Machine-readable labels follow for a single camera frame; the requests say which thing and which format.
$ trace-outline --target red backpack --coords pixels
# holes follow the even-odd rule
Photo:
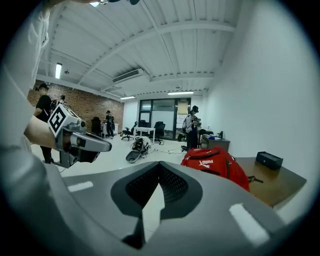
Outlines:
[[[213,149],[193,148],[185,155],[181,165],[224,177],[250,192],[249,179],[244,170],[220,146],[216,146]]]

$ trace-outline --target floor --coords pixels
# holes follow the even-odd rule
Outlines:
[[[93,163],[80,163],[77,162],[69,169],[58,167],[62,172],[63,177],[87,175],[94,173],[110,172],[126,167],[130,167],[133,164],[126,161],[127,154],[131,151],[131,145],[133,140],[128,139],[121,140],[122,137],[115,136],[114,139],[110,139],[112,143],[112,150],[109,152],[100,153],[99,157]],[[184,158],[186,152],[181,152],[181,146],[186,143],[164,140],[164,145],[159,145],[158,142],[151,146],[149,154],[145,159],[141,159],[139,164],[153,161],[166,161],[175,164],[180,164]],[[40,146],[31,145],[31,149],[34,155],[41,160],[44,159]],[[55,161],[59,159],[58,151],[52,150],[52,157]],[[154,191],[147,205],[143,208],[142,217],[144,225],[145,239],[149,240],[154,231],[160,224],[160,210],[165,207],[164,196],[160,185]]]

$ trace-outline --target ceiling panel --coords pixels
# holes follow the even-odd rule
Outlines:
[[[52,77],[60,62],[63,71],[69,71],[61,79],[98,91],[199,92],[219,72],[234,34],[217,30],[215,22],[236,27],[241,4],[241,0],[141,0],[130,5],[121,0],[95,8],[66,2],[56,8],[57,18],[50,19],[52,40],[38,73],[46,75],[48,70]],[[113,78],[139,68],[151,79],[164,80],[133,84],[129,90],[113,87]]]

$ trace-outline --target brick wall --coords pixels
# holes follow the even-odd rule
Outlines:
[[[35,86],[29,91],[28,100],[36,107],[37,102],[40,98],[40,94],[35,90],[36,87],[41,85],[43,82],[37,80]],[[65,102],[70,108],[86,122],[87,131],[91,132],[91,120],[94,117],[99,117],[100,120],[106,118],[107,110],[111,111],[114,116],[114,122],[119,124],[118,131],[122,131],[122,122],[124,116],[124,104],[113,100],[111,98],[105,98],[102,96],[94,95],[92,93],[68,88],[61,85],[51,84],[48,94],[54,98],[60,100],[61,95],[65,95]]]

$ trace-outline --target handheld device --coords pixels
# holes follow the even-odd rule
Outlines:
[[[69,168],[76,162],[92,163],[100,152],[108,152],[112,148],[110,142],[88,133],[86,122],[63,104],[58,104],[48,124],[59,150],[59,162],[54,163],[57,166]],[[71,145],[66,148],[64,138],[68,136]]]

